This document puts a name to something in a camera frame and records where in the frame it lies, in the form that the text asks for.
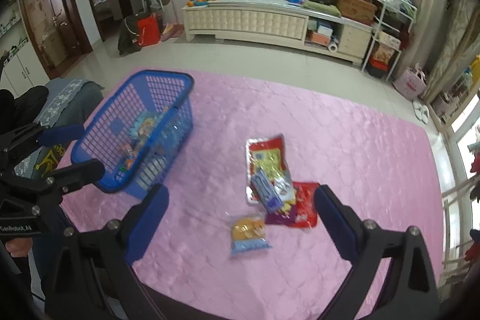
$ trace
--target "tissue box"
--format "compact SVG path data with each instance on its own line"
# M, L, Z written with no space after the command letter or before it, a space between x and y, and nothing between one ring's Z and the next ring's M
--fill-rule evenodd
M323 34L313 31L310 32L309 38L312 43L328 46L331 36L325 36Z
M328 22L319 21L317 33L323 34L323 36L332 37L332 34L333 34L332 25L330 25Z
M401 41L394 36L391 36L390 34L385 33L384 31L380 31L378 33L378 42L380 44L384 44L386 46L389 46L393 49L396 49L397 51L400 48L400 43Z

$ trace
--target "red snack bag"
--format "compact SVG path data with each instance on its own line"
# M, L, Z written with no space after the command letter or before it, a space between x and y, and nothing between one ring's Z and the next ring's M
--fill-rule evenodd
M320 183L316 182L294 182L296 190L297 214L295 222L288 224L292 228L313 228L317 225L317 211L314 206L314 194Z
M248 139L246 142L247 155L247 200L249 203L258 203L259 198L251 177L262 170L274 186L275 192L285 203L295 202L295 191L290 178L290 171L285 161L285 143L283 135L272 138Z

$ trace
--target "pink mattress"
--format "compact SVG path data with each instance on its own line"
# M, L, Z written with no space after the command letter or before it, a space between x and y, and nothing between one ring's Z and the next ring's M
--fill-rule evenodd
M361 219L373 218L383 228L419 226L438 278L442 204L422 128L301 88L188 72L195 78L194 128L165 181L169 208L134 265L141 281L232 320L304 320L323 311L350 264L339 257L320 220L310 231L267 226L271 250L230 257L229 216L253 210L245 196L245 140L278 133L285 135L294 180L328 184ZM70 164L70 151L61 166ZM136 202L90 185L64 197L62 207L86 231L122 218ZM371 311L386 266L359 316Z

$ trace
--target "slipper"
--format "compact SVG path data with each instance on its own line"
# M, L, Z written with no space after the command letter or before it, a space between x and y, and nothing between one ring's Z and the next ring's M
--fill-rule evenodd
M419 121L421 121L422 119L422 106L420 105L420 102L418 102L417 100L414 100L413 101L413 110L415 110L415 116L419 119Z
M421 108L421 119L422 119L422 122L427 125L428 124L428 119L430 118L430 112L428 111L428 107L426 107L426 105L423 105L422 108Z

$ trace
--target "blue packet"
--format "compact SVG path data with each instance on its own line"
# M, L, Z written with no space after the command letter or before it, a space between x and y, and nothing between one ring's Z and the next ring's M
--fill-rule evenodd
M273 213L283 206L282 199L263 170L258 170L251 176L251 183L268 213Z
M234 240L230 253L236 255L252 250L262 250L263 248L272 248L272 246L265 239Z
M232 228L231 255L272 248L265 240L265 220L262 215L236 219Z

